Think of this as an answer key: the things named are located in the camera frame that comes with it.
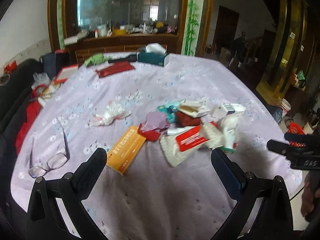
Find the person's right hand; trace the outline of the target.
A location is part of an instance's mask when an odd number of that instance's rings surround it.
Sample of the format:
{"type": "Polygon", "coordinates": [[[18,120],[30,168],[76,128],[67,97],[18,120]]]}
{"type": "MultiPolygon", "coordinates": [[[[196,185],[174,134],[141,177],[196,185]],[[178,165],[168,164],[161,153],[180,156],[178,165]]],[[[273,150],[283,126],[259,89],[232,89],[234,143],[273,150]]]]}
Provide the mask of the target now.
{"type": "Polygon", "coordinates": [[[319,198],[319,189],[313,193],[310,188],[310,177],[311,172],[309,172],[304,180],[304,191],[302,194],[302,206],[301,206],[301,214],[305,217],[308,213],[313,211],[314,209],[314,199],[319,198]]]}

